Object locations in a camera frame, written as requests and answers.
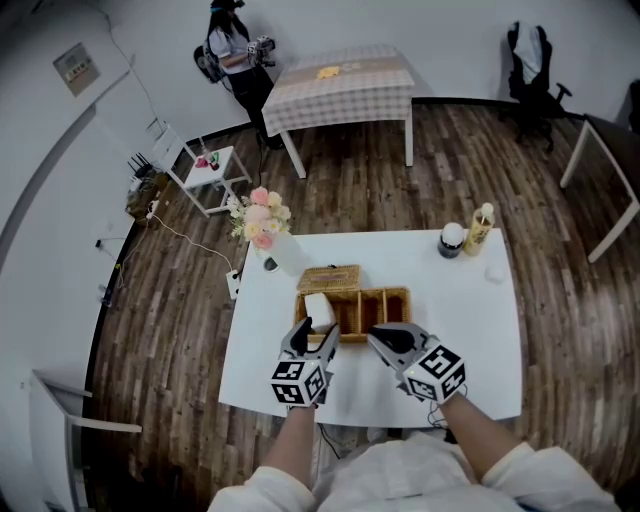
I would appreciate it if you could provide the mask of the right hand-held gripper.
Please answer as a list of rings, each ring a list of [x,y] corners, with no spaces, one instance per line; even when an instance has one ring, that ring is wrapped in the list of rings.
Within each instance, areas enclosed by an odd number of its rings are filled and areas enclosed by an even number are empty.
[[[446,403],[466,381],[464,359],[417,324],[374,325],[367,342],[386,366],[402,368],[399,388],[421,402]],[[413,350],[406,364],[408,351]]]

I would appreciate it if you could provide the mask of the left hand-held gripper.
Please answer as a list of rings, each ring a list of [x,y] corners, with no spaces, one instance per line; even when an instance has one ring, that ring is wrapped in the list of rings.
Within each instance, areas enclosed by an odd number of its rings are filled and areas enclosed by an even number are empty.
[[[307,352],[311,326],[312,318],[305,317],[285,334],[278,363],[270,379],[277,401],[288,408],[323,404],[333,378],[328,365],[340,343],[340,326],[334,324],[322,342]]]

